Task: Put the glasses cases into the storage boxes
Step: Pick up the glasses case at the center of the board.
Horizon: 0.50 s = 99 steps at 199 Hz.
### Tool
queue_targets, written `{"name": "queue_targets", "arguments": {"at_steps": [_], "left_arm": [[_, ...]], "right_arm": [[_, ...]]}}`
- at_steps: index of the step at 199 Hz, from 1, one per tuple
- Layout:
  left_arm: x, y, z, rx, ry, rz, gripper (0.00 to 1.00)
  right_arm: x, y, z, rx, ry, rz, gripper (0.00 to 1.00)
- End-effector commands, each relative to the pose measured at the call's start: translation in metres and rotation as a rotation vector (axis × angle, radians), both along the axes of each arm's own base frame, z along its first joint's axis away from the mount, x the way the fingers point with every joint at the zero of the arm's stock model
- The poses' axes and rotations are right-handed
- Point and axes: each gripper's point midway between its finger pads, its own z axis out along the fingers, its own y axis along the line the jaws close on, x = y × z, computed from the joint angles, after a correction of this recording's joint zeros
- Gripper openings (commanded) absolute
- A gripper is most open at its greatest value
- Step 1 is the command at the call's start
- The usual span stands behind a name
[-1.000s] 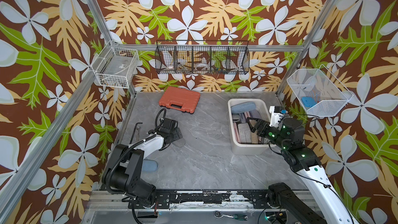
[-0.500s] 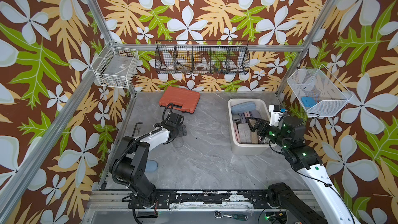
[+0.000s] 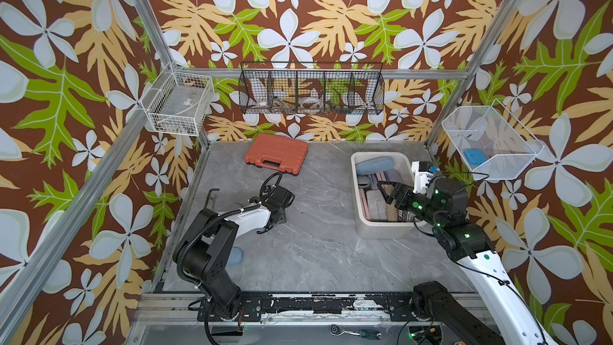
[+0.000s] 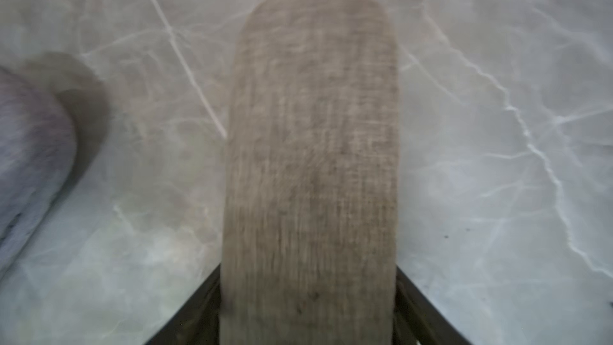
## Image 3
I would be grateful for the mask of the tan glasses case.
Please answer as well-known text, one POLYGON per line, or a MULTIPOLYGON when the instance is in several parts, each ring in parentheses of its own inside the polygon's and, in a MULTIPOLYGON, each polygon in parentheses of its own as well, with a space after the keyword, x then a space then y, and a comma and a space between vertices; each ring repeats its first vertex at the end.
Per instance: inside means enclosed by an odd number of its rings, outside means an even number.
POLYGON ((386 219, 391 223, 398 222, 398 210, 392 204, 386 206, 386 219))

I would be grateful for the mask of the pink glasses case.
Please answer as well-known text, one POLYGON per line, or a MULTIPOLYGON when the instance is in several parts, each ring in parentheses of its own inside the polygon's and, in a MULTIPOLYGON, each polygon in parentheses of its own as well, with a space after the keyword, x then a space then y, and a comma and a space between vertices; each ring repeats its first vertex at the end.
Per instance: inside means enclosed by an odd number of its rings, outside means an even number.
POLYGON ((362 214, 364 216, 364 219, 367 221, 371 221, 370 208, 367 201, 367 191, 364 188, 359 188, 359 197, 362 205, 362 214))

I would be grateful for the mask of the cream plastic storage box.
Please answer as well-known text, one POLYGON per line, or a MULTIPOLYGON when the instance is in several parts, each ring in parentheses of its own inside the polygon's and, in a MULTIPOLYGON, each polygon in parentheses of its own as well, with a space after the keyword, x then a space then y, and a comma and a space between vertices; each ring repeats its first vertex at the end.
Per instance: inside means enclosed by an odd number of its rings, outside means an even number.
POLYGON ((355 165, 376 157, 391 157, 394 160, 394 169, 399 172, 402 182, 413 185, 414 175, 411 171, 411 162, 405 154, 391 151, 354 153, 351 156, 351 181, 356 230, 359 236, 364 239, 401 239, 414 230, 412 222, 373 222, 365 220, 362 214, 359 187, 356 184, 358 176, 356 175, 355 165))

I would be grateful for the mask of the slate blue glasses case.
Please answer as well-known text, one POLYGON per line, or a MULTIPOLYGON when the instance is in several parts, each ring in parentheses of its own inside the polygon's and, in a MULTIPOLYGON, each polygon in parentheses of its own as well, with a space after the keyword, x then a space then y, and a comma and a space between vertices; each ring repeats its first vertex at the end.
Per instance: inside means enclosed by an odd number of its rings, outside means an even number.
POLYGON ((232 247, 228 256, 227 265, 239 265, 244 258, 244 252, 238 247, 232 247))

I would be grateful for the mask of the grey fabric glasses case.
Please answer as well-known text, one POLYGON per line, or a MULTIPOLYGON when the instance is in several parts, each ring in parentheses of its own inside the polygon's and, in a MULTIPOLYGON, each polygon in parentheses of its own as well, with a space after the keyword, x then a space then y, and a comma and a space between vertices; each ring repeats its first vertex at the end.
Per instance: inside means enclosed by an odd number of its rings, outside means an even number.
POLYGON ((361 189, 371 189, 373 181, 369 176, 358 176, 356 184, 361 189))

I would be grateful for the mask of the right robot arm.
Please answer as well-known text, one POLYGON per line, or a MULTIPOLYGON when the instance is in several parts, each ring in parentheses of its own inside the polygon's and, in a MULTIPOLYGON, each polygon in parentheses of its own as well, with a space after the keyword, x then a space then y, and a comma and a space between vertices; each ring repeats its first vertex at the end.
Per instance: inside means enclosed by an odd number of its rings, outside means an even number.
POLYGON ((414 288, 431 316, 453 329, 467 344, 554 344, 555 340, 530 311, 504 270, 493 241, 469 221, 469 193, 459 180, 442 176, 428 161, 414 163, 413 185, 381 181, 386 204, 429 225, 429 236, 469 277, 499 330, 480 324, 454 303, 447 302, 433 283, 414 288))

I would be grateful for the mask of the light grey glasses case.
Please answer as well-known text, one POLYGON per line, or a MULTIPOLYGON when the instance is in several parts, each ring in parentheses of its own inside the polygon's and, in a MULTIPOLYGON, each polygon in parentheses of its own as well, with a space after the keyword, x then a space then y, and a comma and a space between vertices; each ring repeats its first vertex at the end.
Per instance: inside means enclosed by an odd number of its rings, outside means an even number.
POLYGON ((369 190, 366 193, 370 221, 388 222, 387 204, 378 190, 369 190))

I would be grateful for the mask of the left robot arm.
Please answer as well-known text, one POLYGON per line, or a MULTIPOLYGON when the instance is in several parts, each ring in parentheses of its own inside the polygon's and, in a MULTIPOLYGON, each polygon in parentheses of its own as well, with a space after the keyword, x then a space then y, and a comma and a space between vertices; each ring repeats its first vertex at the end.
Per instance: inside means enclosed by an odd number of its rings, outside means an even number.
POLYGON ((264 234, 286 222, 295 195, 280 184, 281 172, 268 177, 245 207, 218 213, 204 208, 179 240, 172 256, 177 275, 204 294, 204 303, 222 319, 240 312, 241 290, 226 271, 236 238, 264 234))

